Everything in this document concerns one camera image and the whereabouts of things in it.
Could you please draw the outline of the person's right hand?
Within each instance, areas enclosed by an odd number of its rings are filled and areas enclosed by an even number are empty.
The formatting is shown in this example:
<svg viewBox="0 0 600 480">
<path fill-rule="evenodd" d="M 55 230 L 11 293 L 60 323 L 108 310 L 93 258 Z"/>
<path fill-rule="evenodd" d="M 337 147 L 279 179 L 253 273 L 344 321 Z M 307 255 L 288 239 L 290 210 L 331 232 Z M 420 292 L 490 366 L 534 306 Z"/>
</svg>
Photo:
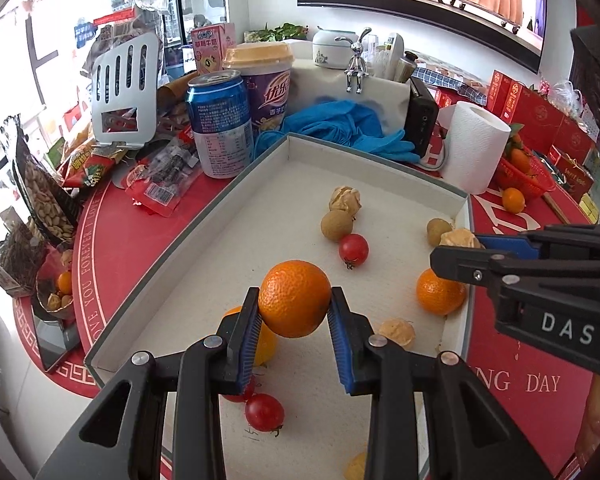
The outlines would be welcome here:
<svg viewBox="0 0 600 480">
<path fill-rule="evenodd" d="M 574 445 L 574 452 L 581 469 L 600 445 L 600 375 L 594 374 L 586 398 L 583 418 Z"/>
</svg>

